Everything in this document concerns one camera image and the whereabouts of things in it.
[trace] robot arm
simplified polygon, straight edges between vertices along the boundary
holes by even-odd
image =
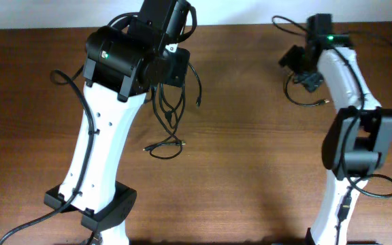
[[[369,176],[383,166],[388,153],[392,110],[382,109],[371,94],[348,36],[333,34],[330,14],[310,17],[306,31],[306,47],[294,46],[280,64],[305,76],[302,84],[310,92],[324,79],[337,112],[322,146],[326,192],[318,217],[308,229],[306,244],[346,244],[358,189],[363,189]],[[370,136],[358,137],[360,129]]]
[[[356,52],[350,48],[337,48],[338,51],[348,60],[356,76],[358,77],[362,90],[365,94],[364,110],[375,110],[380,107],[379,102],[373,97],[365,80],[359,70]],[[359,91],[352,73],[344,61],[338,56],[335,50],[324,50],[317,63],[318,72],[322,74],[326,85],[331,93],[332,100],[335,105],[336,112],[341,108],[354,106],[361,107],[361,92]],[[338,212],[340,211],[344,197],[350,190],[349,181],[344,178],[338,180],[332,170],[327,171],[326,192],[321,204],[320,212],[311,226],[310,235],[315,244],[339,244],[347,243],[347,227],[355,208],[355,204],[359,197],[359,191],[351,190],[350,207],[346,208],[347,215],[339,225]],[[363,189],[367,184],[367,180],[357,183],[357,186]]]
[[[181,33],[189,12],[193,28]],[[84,97],[95,122],[95,137],[79,195],[67,211],[81,211],[81,224],[100,233],[102,245],[129,243],[125,219],[137,193],[116,181],[120,157],[150,87],[182,86],[190,53],[178,43],[196,25],[195,8],[185,0],[144,0],[137,17],[118,21],[119,29],[101,27],[87,40]],[[127,33],[120,30],[125,27]],[[89,139],[87,120],[84,114],[65,180],[46,193],[45,204],[51,208],[61,207],[74,193]]]

